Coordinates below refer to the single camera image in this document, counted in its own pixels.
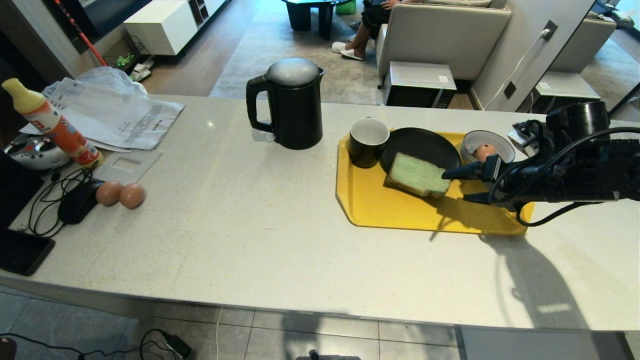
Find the yellow tray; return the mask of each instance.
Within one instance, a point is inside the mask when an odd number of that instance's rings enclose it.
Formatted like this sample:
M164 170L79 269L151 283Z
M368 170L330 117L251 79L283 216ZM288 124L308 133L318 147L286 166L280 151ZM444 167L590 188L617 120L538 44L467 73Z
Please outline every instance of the yellow tray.
M439 133L460 148L464 134ZM478 180L453 180L445 197L420 199L395 189L385 188L387 173L380 163L359 168L349 159L346 135L338 144L336 195L349 221L359 226L446 231L470 234L517 235L526 232L515 214L504 208L462 200L463 193L486 192ZM533 203L522 210L528 221Z

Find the tile floor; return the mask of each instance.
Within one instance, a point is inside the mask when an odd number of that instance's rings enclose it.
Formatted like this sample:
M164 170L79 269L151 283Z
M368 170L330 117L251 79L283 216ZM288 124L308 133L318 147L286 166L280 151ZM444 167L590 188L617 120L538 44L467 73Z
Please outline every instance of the tile floor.
M220 325L216 330L216 321ZM220 360L295 360L316 349L321 356L357 356L361 360L459 360L452 327L403 324L316 314L284 314L247 309L223 309L190 304L156 304L146 320L126 318L32 296L0 286L0 332L18 334L51 345L87 352L127 350L137 346L149 329L176 334L193 347L194 360L216 359L216 332ZM153 332L148 340L160 340ZM68 350L49 350L18 342L18 360L68 359ZM139 359L136 352L108 359ZM87 360L103 359L100 355ZM173 359L155 347L145 349L145 359Z

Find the electric kettle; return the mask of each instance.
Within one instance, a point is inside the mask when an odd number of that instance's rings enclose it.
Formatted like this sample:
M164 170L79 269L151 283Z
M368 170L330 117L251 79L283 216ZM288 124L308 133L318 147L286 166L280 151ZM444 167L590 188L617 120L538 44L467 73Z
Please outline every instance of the electric kettle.
M307 59L283 59L266 74L246 84L246 107L251 127L275 135L280 145L308 149L322 138L320 81L324 70ZM267 92L271 124L259 122L255 106L259 92Z

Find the small white bowl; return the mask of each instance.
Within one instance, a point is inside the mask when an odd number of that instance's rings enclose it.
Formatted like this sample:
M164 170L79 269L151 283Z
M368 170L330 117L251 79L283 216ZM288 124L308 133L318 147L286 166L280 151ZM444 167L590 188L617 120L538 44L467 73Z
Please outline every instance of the small white bowl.
M462 140L462 145L460 146L462 162L471 164L478 161L474 156L474 152L478 147L486 143L495 147L498 155L500 155L505 163L510 163L516 158L513 147L505 138L491 131L475 130L467 133Z

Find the mirror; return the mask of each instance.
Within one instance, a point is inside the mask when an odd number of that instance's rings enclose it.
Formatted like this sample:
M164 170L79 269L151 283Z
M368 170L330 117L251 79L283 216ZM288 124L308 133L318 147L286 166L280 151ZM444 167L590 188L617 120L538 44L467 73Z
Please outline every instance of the mirror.
M596 0L518 112L602 100L612 118L640 122L639 7L638 0Z

